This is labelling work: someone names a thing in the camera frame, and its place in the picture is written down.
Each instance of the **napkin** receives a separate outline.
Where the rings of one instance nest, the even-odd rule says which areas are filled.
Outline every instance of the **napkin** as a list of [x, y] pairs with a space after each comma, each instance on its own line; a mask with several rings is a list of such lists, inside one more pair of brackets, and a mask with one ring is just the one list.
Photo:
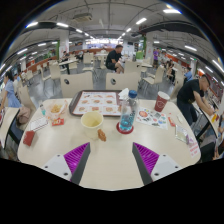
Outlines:
[[126, 88], [122, 90], [118, 95], [120, 96], [120, 100], [126, 99], [128, 97], [129, 89]]

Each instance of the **food container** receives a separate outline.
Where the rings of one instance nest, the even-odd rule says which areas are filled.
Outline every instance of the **food container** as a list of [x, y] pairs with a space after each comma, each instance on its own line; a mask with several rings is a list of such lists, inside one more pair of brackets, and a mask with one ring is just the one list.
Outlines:
[[[52, 112], [52, 109], [54, 108], [55, 105], [61, 106], [60, 111], [57, 113]], [[53, 103], [46, 108], [46, 118], [52, 121], [57, 120], [58, 118], [60, 118], [61, 114], [65, 113], [67, 107], [68, 107], [67, 100], [54, 100]]]

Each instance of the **dining table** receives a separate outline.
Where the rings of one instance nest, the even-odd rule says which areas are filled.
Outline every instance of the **dining table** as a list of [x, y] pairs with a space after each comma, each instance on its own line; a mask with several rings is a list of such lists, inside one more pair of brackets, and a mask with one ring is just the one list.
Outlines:
[[[74, 102], [74, 98], [57, 99], [57, 103], [67, 100], [68, 104]], [[43, 102], [47, 108], [53, 100]], [[140, 106], [153, 110], [155, 100], [140, 100]], [[194, 134], [185, 118], [183, 123], [177, 119], [181, 114], [178, 107], [167, 102], [162, 113], [171, 117], [173, 121], [185, 128], [194, 140]], [[40, 108], [37, 109], [30, 122], [42, 117]], [[132, 153], [133, 143], [141, 144], [155, 153], [169, 155], [182, 168], [194, 165], [200, 160], [198, 153], [191, 157], [188, 145], [175, 138], [175, 127], [168, 121], [168, 130], [134, 122], [134, 130], [130, 134], [121, 134], [116, 129], [120, 120], [119, 116], [104, 117], [102, 130], [106, 134], [106, 141], [92, 140], [84, 133], [81, 125], [81, 116], [70, 114], [69, 109], [61, 115], [64, 125], [52, 126], [51, 122], [36, 131], [31, 146], [23, 144], [24, 135], [18, 148], [18, 158], [22, 163], [43, 167], [57, 154], [65, 155], [69, 151], [90, 143], [90, 154], [79, 185], [84, 188], [101, 190], [123, 190], [141, 188], [144, 186], [138, 165]]]

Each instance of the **cup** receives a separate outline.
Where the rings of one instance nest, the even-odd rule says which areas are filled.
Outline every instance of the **cup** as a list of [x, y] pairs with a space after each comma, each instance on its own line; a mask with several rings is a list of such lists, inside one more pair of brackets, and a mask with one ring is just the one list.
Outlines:
[[162, 112], [169, 99], [170, 97], [166, 93], [159, 91], [156, 99], [155, 110], [158, 112]]
[[81, 117], [81, 124], [87, 137], [97, 140], [98, 130], [103, 126], [103, 115], [97, 111], [87, 112]]

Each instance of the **bottle cap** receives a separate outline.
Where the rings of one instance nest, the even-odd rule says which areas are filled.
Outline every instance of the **bottle cap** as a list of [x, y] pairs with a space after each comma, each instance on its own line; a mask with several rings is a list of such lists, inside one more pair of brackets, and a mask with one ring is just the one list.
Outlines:
[[135, 90], [130, 90], [128, 96], [134, 99], [137, 96], [137, 92]]

